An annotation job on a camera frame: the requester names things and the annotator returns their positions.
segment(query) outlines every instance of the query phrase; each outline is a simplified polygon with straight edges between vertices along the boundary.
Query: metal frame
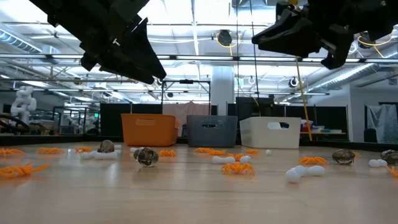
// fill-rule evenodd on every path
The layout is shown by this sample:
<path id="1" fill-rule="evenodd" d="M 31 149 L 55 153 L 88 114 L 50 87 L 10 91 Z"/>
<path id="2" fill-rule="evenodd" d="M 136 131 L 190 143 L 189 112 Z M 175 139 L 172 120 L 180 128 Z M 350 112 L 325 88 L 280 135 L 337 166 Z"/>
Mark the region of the metal frame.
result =
<path id="1" fill-rule="evenodd" d="M 176 83 L 176 82 L 178 82 L 178 83 L 181 83 L 181 82 L 184 82 L 184 81 L 187 81 L 187 80 L 179 80 L 179 81 L 175 81 L 175 80 L 162 80 L 162 99 L 161 99 L 161 101 L 160 101 L 160 104 L 162 105 L 162 109 L 163 109 L 163 95 L 164 95 L 164 93 L 174 84 L 174 83 Z M 206 92 L 209 94 L 209 115 L 211 115 L 211 81 L 198 81 L 198 80 L 188 80 L 188 81 L 190 81 L 190 82 L 192 82 L 192 83 L 199 83 L 199 85 L 201 85 L 202 86 L 202 88 L 204 89 L 204 90 L 206 90 L 206 88 L 202 85 L 202 83 L 207 83 L 208 85 L 209 85 L 209 90 L 207 91 L 206 90 Z M 166 84 L 166 83 L 171 83 L 166 89 L 164 89 L 164 84 Z"/>

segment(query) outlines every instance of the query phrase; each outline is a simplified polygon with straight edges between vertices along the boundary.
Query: gray fabric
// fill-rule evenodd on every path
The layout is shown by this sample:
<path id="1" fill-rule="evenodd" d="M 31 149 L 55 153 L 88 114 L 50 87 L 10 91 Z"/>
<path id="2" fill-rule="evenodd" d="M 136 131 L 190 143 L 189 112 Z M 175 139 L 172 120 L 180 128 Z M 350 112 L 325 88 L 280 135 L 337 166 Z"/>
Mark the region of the gray fabric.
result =
<path id="1" fill-rule="evenodd" d="M 368 106 L 368 128 L 376 130 L 377 142 L 398 143 L 398 119 L 395 105 Z"/>

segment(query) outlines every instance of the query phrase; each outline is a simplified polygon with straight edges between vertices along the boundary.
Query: white storage bin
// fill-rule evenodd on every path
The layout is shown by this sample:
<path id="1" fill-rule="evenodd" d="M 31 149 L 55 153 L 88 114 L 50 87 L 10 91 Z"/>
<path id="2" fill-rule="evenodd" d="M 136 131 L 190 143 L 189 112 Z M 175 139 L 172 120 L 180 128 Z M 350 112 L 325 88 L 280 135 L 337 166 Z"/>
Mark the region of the white storage bin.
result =
<path id="1" fill-rule="evenodd" d="M 242 145 L 254 148 L 298 149 L 300 122 L 300 118 L 244 119 L 240 121 Z"/>

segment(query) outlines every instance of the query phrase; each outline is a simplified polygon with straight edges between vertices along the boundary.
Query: fluorescent light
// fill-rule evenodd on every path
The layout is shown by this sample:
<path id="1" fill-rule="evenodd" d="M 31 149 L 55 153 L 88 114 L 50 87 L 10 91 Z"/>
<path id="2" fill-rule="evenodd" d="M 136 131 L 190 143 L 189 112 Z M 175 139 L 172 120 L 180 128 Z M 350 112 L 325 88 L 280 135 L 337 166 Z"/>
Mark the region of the fluorescent light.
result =
<path id="1" fill-rule="evenodd" d="M 359 58 L 347 58 L 346 62 L 359 62 Z"/>
<path id="2" fill-rule="evenodd" d="M 111 92 L 113 90 L 83 90 L 83 91 L 98 91 L 98 92 Z"/>
<path id="3" fill-rule="evenodd" d="M 122 94 L 118 93 L 118 92 L 113 92 L 111 93 L 111 95 L 119 100 L 124 100 L 124 96 L 122 96 Z"/>
<path id="4" fill-rule="evenodd" d="M 304 95 L 309 96 L 320 96 L 320 95 L 329 95 L 328 93 L 304 93 Z"/>
<path id="5" fill-rule="evenodd" d="M 240 60 L 254 61 L 254 57 L 240 57 Z M 291 57 L 256 57 L 257 61 L 271 61 L 271 62 L 294 62 L 295 58 Z"/>
<path id="6" fill-rule="evenodd" d="M 49 91 L 79 91 L 76 89 L 49 89 Z"/>
<path id="7" fill-rule="evenodd" d="M 52 58 L 58 58 L 58 59 L 81 59 L 83 56 L 82 55 L 51 55 Z"/>
<path id="8" fill-rule="evenodd" d="M 321 62 L 323 58 L 303 58 L 303 62 Z"/>
<path id="9" fill-rule="evenodd" d="M 81 101 L 94 101 L 93 99 L 88 97 L 75 96 L 75 98 Z"/>
<path id="10" fill-rule="evenodd" d="M 177 60 L 232 60 L 233 57 L 218 56 L 177 56 Z"/>
<path id="11" fill-rule="evenodd" d="M 161 60 L 165 60 L 165 59 L 170 59 L 170 56 L 158 55 L 157 58 L 158 58 L 158 59 L 161 59 Z"/>
<path id="12" fill-rule="evenodd" d="M 60 95 L 60 96 L 69 97 L 68 95 L 66 95 L 66 94 L 64 94 L 64 93 L 61 93 L 61 92 L 57 92 L 57 91 L 55 91 L 54 93 L 56 93 L 56 94 L 58 94 L 58 95 Z"/>
<path id="13" fill-rule="evenodd" d="M 22 81 L 23 83 L 33 85 L 33 86 L 38 86 L 38 87 L 48 87 L 47 84 L 43 82 L 37 82 L 37 81 Z"/>
<path id="14" fill-rule="evenodd" d="M 46 58 L 44 54 L 0 54 L 0 58 Z"/>
<path id="15" fill-rule="evenodd" d="M 385 58 L 366 59 L 366 62 L 369 62 L 369 63 L 398 63 L 398 59 L 385 59 Z"/>

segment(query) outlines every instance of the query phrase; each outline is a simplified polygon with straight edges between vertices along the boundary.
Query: bin handle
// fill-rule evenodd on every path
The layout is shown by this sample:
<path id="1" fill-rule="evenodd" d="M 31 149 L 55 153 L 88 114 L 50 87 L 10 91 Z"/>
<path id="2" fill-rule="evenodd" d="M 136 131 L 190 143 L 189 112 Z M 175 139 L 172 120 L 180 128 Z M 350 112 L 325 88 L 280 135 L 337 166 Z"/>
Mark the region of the bin handle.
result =
<path id="1" fill-rule="evenodd" d="M 136 125 L 140 126 L 154 126 L 156 121 L 154 119 L 136 119 Z"/>

